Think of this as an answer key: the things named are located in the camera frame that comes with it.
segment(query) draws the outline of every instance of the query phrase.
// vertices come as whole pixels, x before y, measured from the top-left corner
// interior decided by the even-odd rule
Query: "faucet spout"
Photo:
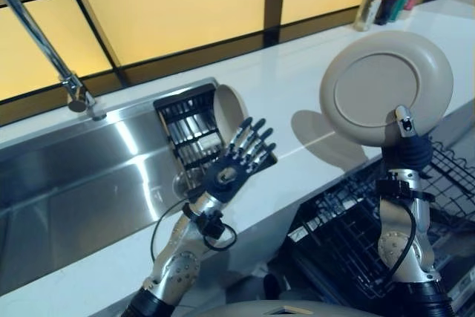
[[[24,7],[22,1],[5,0],[5,2],[10,6],[11,10],[31,35],[40,50],[58,71],[59,81],[71,98],[71,101],[68,103],[69,109],[75,112],[87,111],[88,115],[93,117],[95,120],[105,117],[103,112],[97,116],[96,113],[98,113],[98,111],[93,110],[93,107],[96,105],[96,100],[81,82],[79,77],[68,68],[61,56],[56,52],[52,44],[48,41],[38,24],[31,16],[30,12],[28,12],[26,7]]]

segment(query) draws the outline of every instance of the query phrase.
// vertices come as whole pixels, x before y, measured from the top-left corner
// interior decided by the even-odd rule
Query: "robotic hand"
[[[264,142],[271,128],[258,133],[264,123],[264,119],[255,125],[251,125],[252,118],[244,120],[229,146],[208,168],[203,178],[206,191],[195,203],[185,203],[166,247],[155,259],[152,273],[122,317],[170,316],[198,277],[203,254],[210,249],[228,249],[236,241],[234,230],[221,221],[221,210],[275,148],[274,143]],[[226,228],[234,235],[233,241],[225,247],[215,246]]]
[[[382,149],[387,179],[376,183],[381,197],[378,251],[390,269],[385,282],[400,283],[407,316],[455,316],[433,267],[427,235],[433,196],[421,191],[421,172],[431,162],[432,146],[417,135],[406,107],[400,105],[395,113],[402,138],[397,146]]]

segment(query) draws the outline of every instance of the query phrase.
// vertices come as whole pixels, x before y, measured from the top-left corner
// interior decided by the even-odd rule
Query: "stainless steel sink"
[[[181,198],[154,101],[188,90],[0,150],[0,295],[146,227]]]

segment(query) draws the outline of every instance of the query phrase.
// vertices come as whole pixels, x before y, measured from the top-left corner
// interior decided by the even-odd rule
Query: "beige plate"
[[[213,110],[217,129],[227,145],[239,125],[248,117],[246,106],[232,87],[219,85],[214,93]]]
[[[394,109],[407,106],[423,135],[444,115],[453,75],[425,37],[385,31],[352,43],[332,61],[320,87],[321,110],[339,134],[367,146],[400,138]]]

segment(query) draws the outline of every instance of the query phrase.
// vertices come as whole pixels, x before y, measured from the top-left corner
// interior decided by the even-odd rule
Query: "dishwasher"
[[[436,141],[436,131],[442,127],[447,134],[449,125],[434,130],[433,159],[422,180],[423,191],[436,197],[428,232],[435,268],[458,316],[475,316],[475,162],[458,156],[472,159],[471,125],[464,136],[468,152],[456,153]],[[318,299],[397,316],[394,283],[382,282],[387,267],[377,246],[381,224],[375,181],[384,175],[377,160],[302,203],[280,254],[305,277]]]

